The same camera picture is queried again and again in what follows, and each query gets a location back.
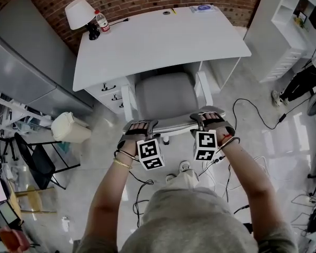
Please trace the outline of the teal storage box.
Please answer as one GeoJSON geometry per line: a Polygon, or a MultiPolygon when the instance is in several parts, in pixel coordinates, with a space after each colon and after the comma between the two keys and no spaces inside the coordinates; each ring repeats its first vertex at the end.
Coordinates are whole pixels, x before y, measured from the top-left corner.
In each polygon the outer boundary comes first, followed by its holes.
{"type": "Polygon", "coordinates": [[[65,155],[68,154],[70,150],[70,144],[67,142],[61,142],[61,143],[56,143],[54,144],[54,148],[60,156],[64,157],[65,155]]]}

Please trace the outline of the white shade table lamp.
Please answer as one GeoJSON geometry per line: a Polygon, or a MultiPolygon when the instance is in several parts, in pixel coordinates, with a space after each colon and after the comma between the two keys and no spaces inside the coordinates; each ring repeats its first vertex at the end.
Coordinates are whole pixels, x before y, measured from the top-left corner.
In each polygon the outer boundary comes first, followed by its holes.
{"type": "Polygon", "coordinates": [[[65,7],[65,14],[71,30],[85,27],[89,32],[89,40],[98,39],[100,32],[92,23],[95,9],[86,0],[74,0],[65,7]]]}

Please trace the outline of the white framed grey chair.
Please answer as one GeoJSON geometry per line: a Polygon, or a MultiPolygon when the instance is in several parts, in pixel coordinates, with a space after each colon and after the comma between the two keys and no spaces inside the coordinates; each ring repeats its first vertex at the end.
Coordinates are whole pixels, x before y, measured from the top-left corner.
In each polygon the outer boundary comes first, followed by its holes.
{"type": "Polygon", "coordinates": [[[210,86],[203,71],[156,75],[139,81],[135,88],[121,88],[127,122],[158,120],[153,135],[162,139],[189,132],[198,127],[190,115],[197,112],[225,112],[213,105],[210,86]]]}

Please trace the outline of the white bookcase cabinet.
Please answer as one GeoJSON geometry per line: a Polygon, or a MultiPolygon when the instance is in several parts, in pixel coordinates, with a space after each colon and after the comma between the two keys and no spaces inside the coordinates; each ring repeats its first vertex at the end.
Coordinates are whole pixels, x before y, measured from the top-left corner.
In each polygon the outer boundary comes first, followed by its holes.
{"type": "Polygon", "coordinates": [[[309,21],[315,6],[316,0],[260,0],[244,38],[252,52],[246,64],[260,83],[275,81],[316,56],[316,29],[309,21]],[[299,11],[307,16],[308,31],[294,22],[299,11]]]}

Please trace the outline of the cream plastic trash bin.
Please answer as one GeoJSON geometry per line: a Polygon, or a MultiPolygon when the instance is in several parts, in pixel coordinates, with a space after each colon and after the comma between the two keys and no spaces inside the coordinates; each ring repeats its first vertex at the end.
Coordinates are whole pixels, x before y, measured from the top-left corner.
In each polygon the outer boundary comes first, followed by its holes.
{"type": "Polygon", "coordinates": [[[51,124],[55,141],[82,143],[91,137],[88,124],[76,118],[72,112],[63,112],[51,124]]]}

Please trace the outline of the dark screen monitor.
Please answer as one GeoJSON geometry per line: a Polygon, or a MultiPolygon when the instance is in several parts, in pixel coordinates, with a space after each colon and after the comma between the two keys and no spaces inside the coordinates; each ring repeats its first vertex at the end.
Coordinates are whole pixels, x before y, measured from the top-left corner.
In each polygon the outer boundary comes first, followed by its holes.
{"type": "Polygon", "coordinates": [[[21,223],[20,217],[7,201],[0,204],[0,213],[8,225],[19,225],[21,223]]]}

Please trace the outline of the person's left forearm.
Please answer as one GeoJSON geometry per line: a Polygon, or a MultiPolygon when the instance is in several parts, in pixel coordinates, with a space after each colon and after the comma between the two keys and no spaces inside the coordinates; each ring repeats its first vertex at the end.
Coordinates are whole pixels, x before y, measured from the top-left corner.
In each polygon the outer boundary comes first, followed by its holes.
{"type": "Polygon", "coordinates": [[[105,239],[114,246],[117,244],[119,207],[133,157],[123,151],[114,158],[92,200],[85,236],[105,239]]]}

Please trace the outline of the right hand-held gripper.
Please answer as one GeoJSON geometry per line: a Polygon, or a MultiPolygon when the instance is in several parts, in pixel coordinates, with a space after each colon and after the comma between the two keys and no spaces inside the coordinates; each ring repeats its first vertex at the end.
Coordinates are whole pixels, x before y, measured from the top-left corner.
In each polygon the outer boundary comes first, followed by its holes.
{"type": "Polygon", "coordinates": [[[204,131],[202,113],[193,113],[190,118],[198,125],[195,133],[195,143],[193,148],[194,161],[212,161],[218,151],[218,141],[224,141],[227,138],[235,136],[235,130],[224,118],[216,113],[221,122],[215,130],[204,131]]]}

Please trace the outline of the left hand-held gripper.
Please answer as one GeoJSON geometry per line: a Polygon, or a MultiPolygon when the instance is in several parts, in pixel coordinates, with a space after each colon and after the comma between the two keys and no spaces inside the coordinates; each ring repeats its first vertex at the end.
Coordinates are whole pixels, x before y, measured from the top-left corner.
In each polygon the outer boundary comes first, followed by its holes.
{"type": "MultiPolygon", "coordinates": [[[[121,148],[126,141],[135,141],[137,134],[131,130],[133,122],[129,122],[123,129],[123,134],[117,144],[121,148]]],[[[153,129],[158,124],[158,120],[151,120],[147,127],[147,141],[137,142],[139,162],[146,171],[162,168],[165,166],[163,156],[157,139],[153,139],[153,129]]]]}

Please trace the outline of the white metal shelving rack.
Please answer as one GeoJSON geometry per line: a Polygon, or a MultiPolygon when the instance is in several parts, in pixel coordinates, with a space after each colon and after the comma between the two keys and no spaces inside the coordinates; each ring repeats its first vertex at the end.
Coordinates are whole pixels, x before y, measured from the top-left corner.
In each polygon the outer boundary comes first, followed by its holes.
{"type": "Polygon", "coordinates": [[[28,135],[40,130],[50,130],[52,118],[19,103],[0,92],[0,136],[11,137],[14,133],[28,135]]]}

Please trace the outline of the black folding chair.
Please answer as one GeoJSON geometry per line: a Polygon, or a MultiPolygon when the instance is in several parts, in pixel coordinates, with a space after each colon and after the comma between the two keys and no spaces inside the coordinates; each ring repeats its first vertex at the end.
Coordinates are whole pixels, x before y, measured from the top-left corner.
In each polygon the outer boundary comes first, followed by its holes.
{"type": "Polygon", "coordinates": [[[66,187],[60,185],[60,183],[55,178],[55,174],[72,170],[81,166],[80,163],[73,166],[69,166],[66,163],[54,145],[61,143],[61,141],[27,143],[19,133],[14,133],[14,139],[22,159],[27,164],[34,181],[41,190],[47,189],[50,183],[53,183],[59,188],[65,190],[66,187]],[[65,168],[59,170],[56,169],[55,164],[44,149],[44,145],[48,144],[53,147],[61,161],[66,166],[65,168]]]}

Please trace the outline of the person's right forearm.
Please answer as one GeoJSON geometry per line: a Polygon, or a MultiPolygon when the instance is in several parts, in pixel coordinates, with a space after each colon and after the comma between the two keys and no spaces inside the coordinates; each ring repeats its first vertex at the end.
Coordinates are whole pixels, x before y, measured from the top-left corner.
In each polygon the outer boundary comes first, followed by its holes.
{"type": "Polygon", "coordinates": [[[283,221],[274,187],[262,168],[240,146],[238,140],[232,140],[222,151],[247,195],[253,235],[260,241],[283,221]]]}

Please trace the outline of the person's grey shirt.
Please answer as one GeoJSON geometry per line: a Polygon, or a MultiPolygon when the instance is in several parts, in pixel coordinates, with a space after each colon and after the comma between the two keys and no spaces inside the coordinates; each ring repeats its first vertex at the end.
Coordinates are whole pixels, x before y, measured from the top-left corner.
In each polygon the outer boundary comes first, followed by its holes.
{"type": "Polygon", "coordinates": [[[286,223],[256,241],[225,201],[204,187],[157,191],[142,219],[121,250],[89,235],[76,253],[298,253],[286,223]]]}

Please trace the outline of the yellow wooden stool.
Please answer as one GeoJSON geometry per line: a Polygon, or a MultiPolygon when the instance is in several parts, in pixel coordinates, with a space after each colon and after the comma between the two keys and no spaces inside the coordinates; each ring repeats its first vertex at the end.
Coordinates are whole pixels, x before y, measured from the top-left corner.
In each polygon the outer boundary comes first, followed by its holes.
{"type": "Polygon", "coordinates": [[[22,197],[27,197],[29,206],[31,208],[30,210],[19,209],[20,213],[56,214],[57,213],[56,210],[52,210],[52,211],[43,210],[43,205],[42,205],[42,200],[41,200],[40,194],[45,193],[45,192],[54,193],[55,188],[50,187],[50,188],[46,188],[46,189],[36,189],[34,186],[30,185],[27,187],[26,191],[14,192],[16,200],[18,200],[19,198],[22,198],[22,197]]]}

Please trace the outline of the red label water bottle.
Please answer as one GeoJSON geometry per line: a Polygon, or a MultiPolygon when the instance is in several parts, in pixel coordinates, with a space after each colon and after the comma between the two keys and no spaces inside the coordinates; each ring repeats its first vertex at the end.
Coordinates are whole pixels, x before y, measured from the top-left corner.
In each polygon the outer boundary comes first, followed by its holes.
{"type": "Polygon", "coordinates": [[[102,14],[99,10],[95,10],[95,19],[101,29],[101,31],[103,33],[108,33],[110,32],[110,26],[109,23],[106,19],[106,17],[104,16],[104,14],[102,14]]]}

